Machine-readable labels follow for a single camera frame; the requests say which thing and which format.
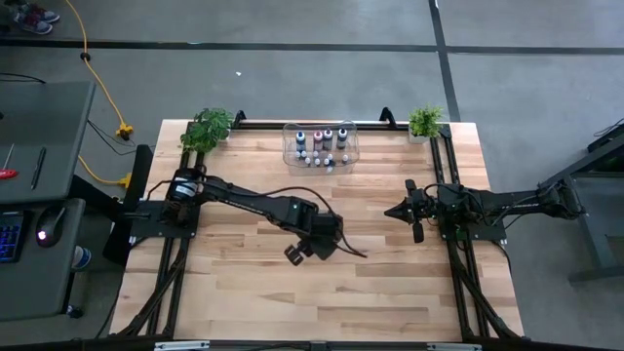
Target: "wooden table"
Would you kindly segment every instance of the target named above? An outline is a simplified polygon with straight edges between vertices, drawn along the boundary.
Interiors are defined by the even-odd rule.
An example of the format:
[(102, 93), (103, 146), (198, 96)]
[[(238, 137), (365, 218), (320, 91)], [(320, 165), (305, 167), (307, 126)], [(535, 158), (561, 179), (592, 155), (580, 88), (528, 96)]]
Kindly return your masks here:
[[(148, 188), (178, 167), (187, 122), (163, 122)], [(488, 188), (476, 125), (453, 123), (451, 130), (462, 183)], [(176, 339), (460, 340), (448, 252), (436, 227), (425, 222), (425, 242), (416, 245), (405, 223), (383, 215), (406, 196), (406, 178), (419, 186), (435, 182), (431, 146), (409, 144), (401, 132), (360, 132), (359, 143), (361, 159), (351, 175), (290, 176), (281, 131), (235, 131), (206, 157), (209, 174), (257, 192), (314, 188), (344, 217), (350, 244), (369, 258), (336, 251), (327, 261), (310, 257), (294, 267), (283, 254), (298, 241), (292, 233), (257, 214), (206, 204), (186, 264)], [(161, 187), (154, 198), (165, 191)], [(322, 207), (311, 194), (292, 195)], [(125, 327), (152, 293), (162, 246), (154, 238), (132, 250), (112, 332)], [(489, 242), (475, 242), (475, 255), (485, 296), (522, 333), (504, 255)], [(467, 303), (476, 331), (471, 298)], [(168, 302), (163, 306), (165, 315)]]

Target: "keyboard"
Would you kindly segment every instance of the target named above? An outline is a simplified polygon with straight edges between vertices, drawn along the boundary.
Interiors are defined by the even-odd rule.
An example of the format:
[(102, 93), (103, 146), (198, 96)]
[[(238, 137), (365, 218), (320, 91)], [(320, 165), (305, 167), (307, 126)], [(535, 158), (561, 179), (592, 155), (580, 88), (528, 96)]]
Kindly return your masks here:
[(24, 212), (0, 213), (0, 263), (20, 260), (24, 219)]

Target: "gray floor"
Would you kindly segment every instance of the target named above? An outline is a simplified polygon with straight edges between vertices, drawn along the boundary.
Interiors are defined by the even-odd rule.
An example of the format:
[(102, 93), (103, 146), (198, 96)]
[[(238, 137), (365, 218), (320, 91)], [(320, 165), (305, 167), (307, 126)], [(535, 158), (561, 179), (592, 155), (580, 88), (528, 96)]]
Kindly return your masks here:
[[(439, 0), (447, 42), (484, 46), (618, 46), (618, 0)], [(78, 39), (71, 13), (53, 38)], [(425, 0), (75, 0), (91, 38), (244, 43), (433, 44)], [(52, 82), (91, 79), (80, 50), (0, 48), (0, 70)], [(398, 118), (426, 102), (446, 107), (436, 54), (263, 51), (92, 50), (93, 65), (134, 140), (155, 142), (164, 118), (203, 107), (244, 109), (250, 118), (374, 120), (383, 106)], [(462, 121), (478, 124), (494, 191), (532, 188), (583, 154), (592, 134), (621, 118), (624, 56), (451, 55)], [(92, 120), (114, 131), (112, 108), (97, 92)], [(129, 172), (88, 131), (82, 154), (102, 177)], [(78, 169), (79, 175), (85, 175)], [(101, 187), (121, 195), (116, 188)], [(624, 348), (624, 280), (571, 286), (590, 268), (578, 225), (542, 215), (508, 231), (514, 285), (526, 335), (536, 340)], [(119, 276), (87, 278), (88, 317), (0, 324), (4, 344), (93, 337)], [(26, 328), (54, 325), (32, 335)]]

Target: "yellow extension cord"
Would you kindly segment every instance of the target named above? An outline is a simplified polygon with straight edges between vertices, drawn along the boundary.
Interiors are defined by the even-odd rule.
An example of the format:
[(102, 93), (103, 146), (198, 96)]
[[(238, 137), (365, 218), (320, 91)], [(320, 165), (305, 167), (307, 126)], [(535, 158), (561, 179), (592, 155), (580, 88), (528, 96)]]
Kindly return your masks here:
[[(67, 3), (71, 11), (74, 13), (74, 15), (76, 16), (76, 19), (78, 20), (78, 23), (80, 24), (80, 30), (82, 30), (82, 39), (83, 39), (83, 52), (86, 54), (88, 50), (87, 48), (88, 45), (87, 45), (87, 31), (85, 30), (85, 25), (83, 24), (82, 19), (80, 18), (80, 15), (78, 14), (78, 11), (76, 11), (76, 8), (74, 8), (71, 2), (69, 2), (69, 0), (65, 0), (65, 2)], [(108, 93), (108, 90), (106, 89), (106, 86), (104, 85), (104, 82), (101, 81), (101, 79), (99, 78), (99, 75), (91, 67), (87, 58), (83, 58), (83, 62), (87, 65), (87, 68), (89, 68), (91, 73), (93, 73), (94, 77), (96, 77), (96, 80), (99, 83), (99, 86), (101, 87), (101, 89), (104, 91), (104, 94), (106, 95), (106, 98), (108, 99), (108, 102), (110, 102), (110, 105), (113, 106), (113, 109), (115, 110), (115, 113), (117, 114), (117, 117), (119, 117), (120, 126), (119, 126), (119, 130), (117, 131), (117, 136), (120, 135), (120, 132), (122, 131), (128, 134), (132, 133), (133, 127), (127, 125), (126, 122), (124, 121), (124, 117), (119, 111), (119, 108), (117, 108), (117, 105), (113, 101), (112, 97), (110, 97), (110, 94)], [(128, 189), (128, 185), (130, 184), (130, 178), (132, 174), (127, 174), (125, 177), (119, 180), (105, 180), (97, 176), (93, 171), (91, 171), (91, 169), (89, 168), (89, 166), (87, 166), (87, 163), (85, 162), (85, 159), (82, 158), (82, 156), (79, 155), (78, 160), (80, 161), (82, 166), (85, 168), (87, 173), (90, 176), (92, 176), (95, 180), (99, 181), (100, 183), (108, 184), (108, 185), (121, 185), (121, 186), (124, 186), (126, 189)]]

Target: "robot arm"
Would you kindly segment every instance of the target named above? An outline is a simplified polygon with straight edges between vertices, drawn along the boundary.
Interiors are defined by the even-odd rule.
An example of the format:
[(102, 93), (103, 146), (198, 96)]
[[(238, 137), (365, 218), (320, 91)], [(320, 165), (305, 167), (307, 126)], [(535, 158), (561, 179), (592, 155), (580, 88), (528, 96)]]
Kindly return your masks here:
[(295, 196), (269, 196), (226, 182), (217, 176), (203, 175), (196, 169), (180, 169), (170, 184), (161, 220), (169, 225), (183, 226), (190, 220), (191, 208), (207, 202), (220, 202), (262, 215), (283, 230), (299, 237), (297, 247), (289, 246), (285, 255), (298, 265), (303, 256), (316, 254), (325, 260), (333, 254), (342, 238), (342, 217), (320, 213), (319, 207)]
[[(427, 194), (429, 187), (438, 188), (438, 197)], [(412, 224), (414, 242), (424, 240), (420, 220), (437, 218), (442, 226), (457, 226), (481, 232), (500, 230), (507, 215), (546, 214), (552, 217), (576, 219), (584, 213), (576, 194), (563, 182), (555, 182), (536, 190), (492, 193), (460, 184), (432, 184), (417, 188), (406, 180), (408, 196), (386, 215)]]

